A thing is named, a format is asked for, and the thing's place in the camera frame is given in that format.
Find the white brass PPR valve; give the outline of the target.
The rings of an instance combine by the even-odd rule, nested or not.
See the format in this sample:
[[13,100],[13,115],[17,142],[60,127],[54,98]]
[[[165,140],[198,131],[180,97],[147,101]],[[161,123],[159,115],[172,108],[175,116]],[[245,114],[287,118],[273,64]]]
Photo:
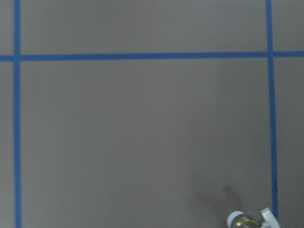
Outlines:
[[242,211],[234,211],[227,217],[228,228],[280,228],[280,224],[272,211],[265,207],[259,211],[260,220],[256,220]]

